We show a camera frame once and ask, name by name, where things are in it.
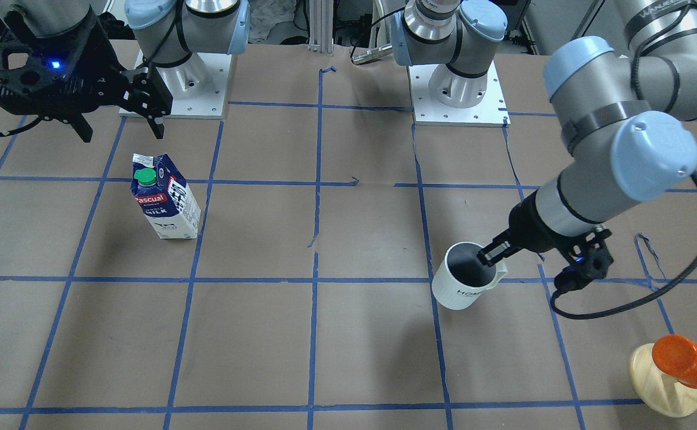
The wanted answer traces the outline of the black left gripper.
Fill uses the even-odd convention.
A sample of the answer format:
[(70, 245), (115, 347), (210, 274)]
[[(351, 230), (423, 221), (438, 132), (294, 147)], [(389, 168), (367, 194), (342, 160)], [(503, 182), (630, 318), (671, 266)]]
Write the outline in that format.
[(565, 236), (553, 231), (542, 220), (536, 207), (536, 197), (537, 192), (534, 192), (512, 208), (507, 231), (501, 232), (478, 251), (477, 258), (482, 265), (494, 267), (521, 250), (544, 253), (567, 241)]

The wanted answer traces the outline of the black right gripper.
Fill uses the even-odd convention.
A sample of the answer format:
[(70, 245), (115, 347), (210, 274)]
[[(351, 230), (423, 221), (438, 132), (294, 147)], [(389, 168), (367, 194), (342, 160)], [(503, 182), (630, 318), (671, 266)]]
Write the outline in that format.
[(140, 115), (156, 139), (173, 95), (154, 65), (127, 70), (119, 62), (99, 17), (88, 12), (74, 27), (54, 36), (35, 35), (28, 16), (6, 15), (0, 40), (0, 106), (15, 115), (67, 117), (81, 141), (93, 129), (84, 118), (100, 106), (119, 106)]

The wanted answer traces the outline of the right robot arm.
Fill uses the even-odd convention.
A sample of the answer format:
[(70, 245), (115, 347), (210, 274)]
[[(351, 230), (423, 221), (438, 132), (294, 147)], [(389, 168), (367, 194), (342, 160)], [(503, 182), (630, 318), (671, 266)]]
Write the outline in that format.
[(176, 100), (208, 87), (202, 54), (242, 54), (247, 1), (126, 1), (126, 19), (89, 1), (0, 1), (0, 107), (59, 121), (84, 142), (84, 118), (117, 106), (146, 120), (155, 138)]

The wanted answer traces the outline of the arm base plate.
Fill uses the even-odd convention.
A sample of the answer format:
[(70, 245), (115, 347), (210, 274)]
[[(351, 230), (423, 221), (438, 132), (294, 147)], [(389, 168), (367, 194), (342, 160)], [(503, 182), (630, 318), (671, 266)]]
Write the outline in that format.
[(509, 126), (511, 120), (498, 71), (465, 78), (444, 64), (408, 66), (414, 124), (433, 126)]
[(173, 95), (171, 119), (224, 119), (236, 57), (195, 53), (183, 65), (158, 69)]

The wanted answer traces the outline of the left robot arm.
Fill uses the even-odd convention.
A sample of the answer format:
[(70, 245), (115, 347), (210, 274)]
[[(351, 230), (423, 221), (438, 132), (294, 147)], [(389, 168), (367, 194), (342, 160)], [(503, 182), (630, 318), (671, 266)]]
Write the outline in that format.
[(597, 226), (659, 198), (697, 168), (697, 1), (619, 1), (629, 58), (582, 36), (549, 58), (548, 101), (573, 162), (509, 214), (479, 251), (494, 266), (520, 250), (572, 247)]

